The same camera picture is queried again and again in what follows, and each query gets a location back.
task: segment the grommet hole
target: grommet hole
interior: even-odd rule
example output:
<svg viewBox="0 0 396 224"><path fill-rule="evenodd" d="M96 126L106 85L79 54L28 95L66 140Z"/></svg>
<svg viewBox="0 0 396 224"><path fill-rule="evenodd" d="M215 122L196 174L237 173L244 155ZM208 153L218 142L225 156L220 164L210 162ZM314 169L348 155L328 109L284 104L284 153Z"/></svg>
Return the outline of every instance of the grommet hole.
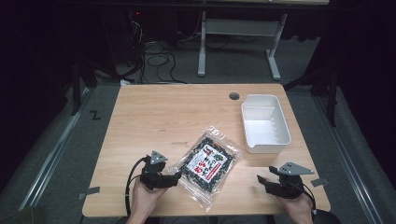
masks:
<svg viewBox="0 0 396 224"><path fill-rule="evenodd" d="M237 92L231 92L229 97L232 100L239 100L239 94Z"/></svg>

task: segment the white plastic container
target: white plastic container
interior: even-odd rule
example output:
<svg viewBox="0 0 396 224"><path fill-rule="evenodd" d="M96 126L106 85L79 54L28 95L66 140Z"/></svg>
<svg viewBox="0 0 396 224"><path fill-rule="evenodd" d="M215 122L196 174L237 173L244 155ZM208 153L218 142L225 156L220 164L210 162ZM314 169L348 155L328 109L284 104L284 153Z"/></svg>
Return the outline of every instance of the white plastic container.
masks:
<svg viewBox="0 0 396 224"><path fill-rule="evenodd" d="M248 152L279 153L291 142L276 96L250 94L241 106Z"/></svg>

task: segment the human hand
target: human hand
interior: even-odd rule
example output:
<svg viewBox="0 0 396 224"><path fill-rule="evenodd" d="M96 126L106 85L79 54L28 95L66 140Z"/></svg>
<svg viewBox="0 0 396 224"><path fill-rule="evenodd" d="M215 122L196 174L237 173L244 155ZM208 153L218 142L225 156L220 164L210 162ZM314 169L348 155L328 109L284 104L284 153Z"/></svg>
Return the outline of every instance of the human hand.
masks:
<svg viewBox="0 0 396 224"><path fill-rule="evenodd" d="M305 194L295 199L284 199L277 197L285 207L291 220L296 224L312 224L312 201Z"/></svg>
<svg viewBox="0 0 396 224"><path fill-rule="evenodd" d="M132 195L132 213L128 218L127 224L145 223L146 219L157 206L159 199L167 190L150 190L140 182L140 177L138 177L134 182L134 188L130 192L130 195Z"/></svg>

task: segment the plastic bag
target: plastic bag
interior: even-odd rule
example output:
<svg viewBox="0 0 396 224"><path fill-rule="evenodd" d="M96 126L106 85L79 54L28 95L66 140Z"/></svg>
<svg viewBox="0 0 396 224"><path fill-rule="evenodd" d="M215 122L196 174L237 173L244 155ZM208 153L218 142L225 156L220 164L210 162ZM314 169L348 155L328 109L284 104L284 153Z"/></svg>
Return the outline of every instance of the plastic bag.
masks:
<svg viewBox="0 0 396 224"><path fill-rule="evenodd" d="M210 126L186 155L176 165L168 168L168 172L175 174L182 171L178 183L207 212L213 206L215 195L220 192L228 173L241 159L242 150Z"/></svg>

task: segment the white metal frame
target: white metal frame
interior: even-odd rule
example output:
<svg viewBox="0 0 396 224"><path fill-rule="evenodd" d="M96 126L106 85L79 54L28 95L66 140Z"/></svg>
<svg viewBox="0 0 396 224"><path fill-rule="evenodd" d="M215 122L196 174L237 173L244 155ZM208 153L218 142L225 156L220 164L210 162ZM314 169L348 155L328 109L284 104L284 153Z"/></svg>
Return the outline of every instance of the white metal frame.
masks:
<svg viewBox="0 0 396 224"><path fill-rule="evenodd" d="M274 80L280 80L280 74L277 69L275 53L279 43L280 36L285 26L287 14L282 14L280 21L239 21L239 20L217 20L206 19L206 12L202 13L202 30L201 30L201 48L199 52L198 77L205 76L206 34L213 35L255 35L255 36L272 36L273 45L266 50L266 57L270 64Z"/></svg>

